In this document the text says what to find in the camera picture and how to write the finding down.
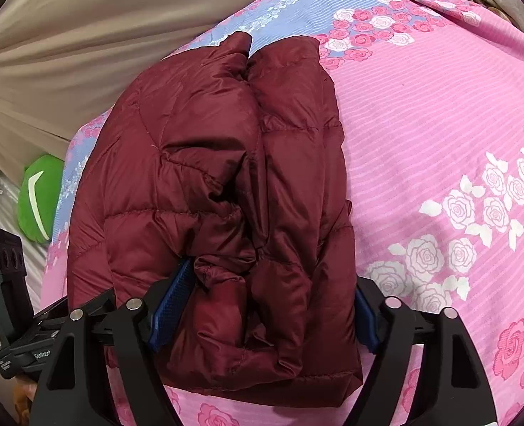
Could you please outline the maroon puffer jacket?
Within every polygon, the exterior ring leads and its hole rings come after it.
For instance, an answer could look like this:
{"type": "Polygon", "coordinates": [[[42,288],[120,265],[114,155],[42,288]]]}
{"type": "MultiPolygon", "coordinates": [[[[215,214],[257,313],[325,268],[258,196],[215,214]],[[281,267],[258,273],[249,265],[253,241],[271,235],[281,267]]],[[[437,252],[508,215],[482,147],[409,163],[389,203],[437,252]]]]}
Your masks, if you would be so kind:
{"type": "Polygon", "coordinates": [[[71,307],[141,296],[194,261],[164,384],[338,407],[363,375],[343,126],[311,37],[246,33],[168,57],[115,103],[70,219],[71,307]]]}

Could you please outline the green pillow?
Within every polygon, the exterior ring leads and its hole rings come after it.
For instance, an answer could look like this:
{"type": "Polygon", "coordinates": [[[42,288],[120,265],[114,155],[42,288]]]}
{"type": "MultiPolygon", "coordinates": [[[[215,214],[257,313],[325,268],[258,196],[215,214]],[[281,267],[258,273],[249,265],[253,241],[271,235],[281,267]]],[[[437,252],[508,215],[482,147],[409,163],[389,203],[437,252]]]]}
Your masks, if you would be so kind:
{"type": "Polygon", "coordinates": [[[17,223],[30,241],[51,240],[64,162],[45,154],[25,168],[17,199],[17,223]]]}

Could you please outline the pink floral bed sheet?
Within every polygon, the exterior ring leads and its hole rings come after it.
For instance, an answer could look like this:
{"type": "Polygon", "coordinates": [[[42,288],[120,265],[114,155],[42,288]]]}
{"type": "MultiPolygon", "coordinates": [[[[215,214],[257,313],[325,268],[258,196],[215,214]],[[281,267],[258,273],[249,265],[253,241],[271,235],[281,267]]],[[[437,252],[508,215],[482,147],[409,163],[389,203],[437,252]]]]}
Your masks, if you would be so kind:
{"type": "Polygon", "coordinates": [[[524,34],[464,0],[255,0],[233,32],[320,43],[337,92],[356,268],[458,309],[500,424],[524,408],[524,34]]]}

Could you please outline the beige curtain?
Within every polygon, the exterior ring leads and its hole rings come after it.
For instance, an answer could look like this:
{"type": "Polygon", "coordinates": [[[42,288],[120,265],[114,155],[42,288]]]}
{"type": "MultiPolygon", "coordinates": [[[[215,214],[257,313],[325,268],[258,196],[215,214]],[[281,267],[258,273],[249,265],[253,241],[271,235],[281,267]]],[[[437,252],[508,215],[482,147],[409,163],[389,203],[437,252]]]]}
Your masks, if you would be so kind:
{"type": "Polygon", "coordinates": [[[13,183],[63,157],[144,68],[254,0],[6,0],[0,9],[0,170],[13,183]]]}

